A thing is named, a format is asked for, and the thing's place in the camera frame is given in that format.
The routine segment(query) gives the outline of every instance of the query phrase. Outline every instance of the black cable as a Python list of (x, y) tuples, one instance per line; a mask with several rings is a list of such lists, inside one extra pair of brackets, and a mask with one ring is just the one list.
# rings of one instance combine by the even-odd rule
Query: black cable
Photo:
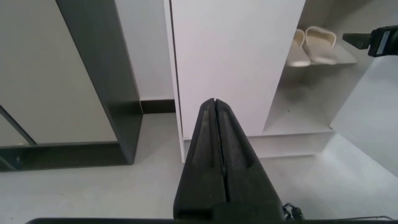
[[(304, 220), (303, 213), (300, 208), (292, 205), (291, 203), (286, 203), (285, 205), (282, 206), (285, 215), (287, 215), (286, 220)], [(364, 219), (379, 219), (383, 218), (386, 220), (391, 220), (394, 221), (393, 218), (388, 217), (386, 215), (380, 215), (380, 216), (371, 216), (371, 217), (354, 217), (354, 218), (338, 218), (338, 219), (333, 219), (333, 221), (344, 221), (344, 220), (364, 220)]]

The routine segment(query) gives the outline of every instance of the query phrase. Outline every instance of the shelf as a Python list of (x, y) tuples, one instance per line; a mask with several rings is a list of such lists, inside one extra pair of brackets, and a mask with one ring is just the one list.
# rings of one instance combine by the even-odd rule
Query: shelf
[[(335, 44), (333, 51), (336, 54), (336, 64), (351, 64), (358, 62), (357, 59), (351, 55), (344, 47), (340, 44)], [(311, 61), (311, 65), (323, 65), (322, 63)]]
[(261, 136), (333, 132), (304, 86), (278, 88)]

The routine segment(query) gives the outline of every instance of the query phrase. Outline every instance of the white wall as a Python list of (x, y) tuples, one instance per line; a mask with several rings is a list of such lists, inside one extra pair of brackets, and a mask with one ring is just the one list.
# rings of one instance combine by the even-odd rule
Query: white wall
[(140, 100), (174, 99), (163, 0), (116, 0)]

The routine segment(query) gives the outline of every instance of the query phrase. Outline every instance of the baseboard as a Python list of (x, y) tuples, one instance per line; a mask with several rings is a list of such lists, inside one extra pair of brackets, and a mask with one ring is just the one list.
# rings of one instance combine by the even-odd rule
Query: baseboard
[(142, 100), (142, 112), (151, 113), (175, 113), (174, 100)]
[(0, 149), (0, 172), (129, 165), (117, 142), (88, 142)]

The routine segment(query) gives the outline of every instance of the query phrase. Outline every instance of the beige slipper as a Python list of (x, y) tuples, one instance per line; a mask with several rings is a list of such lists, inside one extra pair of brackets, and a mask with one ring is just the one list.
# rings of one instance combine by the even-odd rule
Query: beige slipper
[(297, 29), (294, 34), (292, 45), (290, 46), (286, 64), (290, 67), (306, 67), (311, 64), (311, 60), (302, 48), (305, 40), (303, 30)]
[(305, 31), (303, 47), (314, 62), (336, 64), (336, 55), (333, 51), (335, 43), (336, 34), (324, 28), (311, 26)]

